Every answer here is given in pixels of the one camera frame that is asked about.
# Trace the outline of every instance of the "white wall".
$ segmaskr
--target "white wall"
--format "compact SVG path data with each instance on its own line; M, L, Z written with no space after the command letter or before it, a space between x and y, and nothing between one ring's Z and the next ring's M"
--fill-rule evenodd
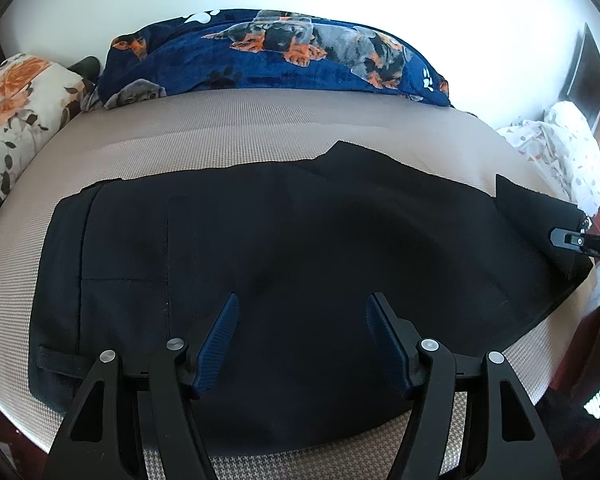
M589 0L15 0L0 22L5 53L69 65L110 40L199 10L283 9L382 28L421 51L450 82L453 104L491 126L555 103L576 37L600 15Z

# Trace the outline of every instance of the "pillow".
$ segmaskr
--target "pillow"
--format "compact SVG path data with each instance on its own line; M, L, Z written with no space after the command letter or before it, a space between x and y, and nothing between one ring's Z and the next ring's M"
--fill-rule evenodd
M16 54L0 65L0 204L33 157L80 111L91 82Z
M560 101L544 111L544 122L555 124L576 135L591 136L587 118L571 101Z
M556 124L523 121L498 133L536 167L556 193L564 192L589 216L598 212L600 150L588 125L576 133Z

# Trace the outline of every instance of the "mattress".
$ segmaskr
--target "mattress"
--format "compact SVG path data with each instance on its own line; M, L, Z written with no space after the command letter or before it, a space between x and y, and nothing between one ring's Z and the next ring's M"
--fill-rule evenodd
M491 196L496 173L554 196L542 176L477 118L399 96L227 89L81 114L42 149L0 210L0 409L49 450L61 416L29 392L27 345L40 251L61 198L108 178L313 158L338 140ZM595 285L592 273L504 352L533 402L544 394ZM458 463L465 406L466 396L456 394L443 471ZM218 457L213 464L219 479L382 479L407 420L404 414L359 436L311 449ZM161 478L157 453L147 450L145 457L150 477Z

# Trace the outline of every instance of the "seam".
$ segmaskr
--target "seam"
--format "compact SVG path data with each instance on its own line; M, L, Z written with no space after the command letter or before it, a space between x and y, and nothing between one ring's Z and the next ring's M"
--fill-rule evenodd
M171 240L171 236L170 236L170 232L169 232L169 216L171 215L171 207L170 207L170 200L167 200L167 215L166 215L166 220L165 220L165 240L164 240L164 275L166 277L166 279L164 280L164 283L166 284L166 289L167 289L167 304L165 306L165 313L166 313L166 327L165 327L165 332L166 332L166 338L167 340L171 339L171 287L169 286L169 242Z
M141 282L141 283L167 283L167 280L146 280L144 278L82 278L84 282Z
M191 298L192 298L192 304L193 304L193 319L194 322L200 319L200 302L198 301L198 298L196 297L197 292L198 292L198 280L199 280L199 276L198 273L196 272L198 269L198 237L196 236L197 234L197 230L196 230L196 219L194 217L195 213L192 214L192 218L191 218L191 247L190 247L190 251L191 251L191 283L192 283L192 287L191 287Z
M80 354L80 336L82 335L82 254L84 253L84 235L87 232L87 224L89 222L89 215L91 214L91 207L93 206L94 200L98 196L98 193L102 190L105 184L102 184L91 197L87 212L84 215L84 225L82 226L82 235L80 237L80 257L78 259L78 313L77 313L77 337L75 339L75 353ZM74 397L77 389L76 381L74 381Z

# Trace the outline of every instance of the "paw print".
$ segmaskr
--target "paw print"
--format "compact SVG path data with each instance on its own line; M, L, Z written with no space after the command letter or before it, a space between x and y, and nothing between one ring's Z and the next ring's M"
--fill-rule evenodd
M233 67L228 66L222 73L218 72L218 70L212 70L209 73L206 84L213 90L236 88L241 78L242 72L234 72Z
M426 68L423 68L422 75L424 76L424 79L423 79L424 88L427 88L433 92L433 79L431 78L431 74L429 73L429 70Z
M199 23L208 23L211 21L211 17L218 14L219 10L210 10L209 12L197 12L189 16L185 23L189 22L199 22Z

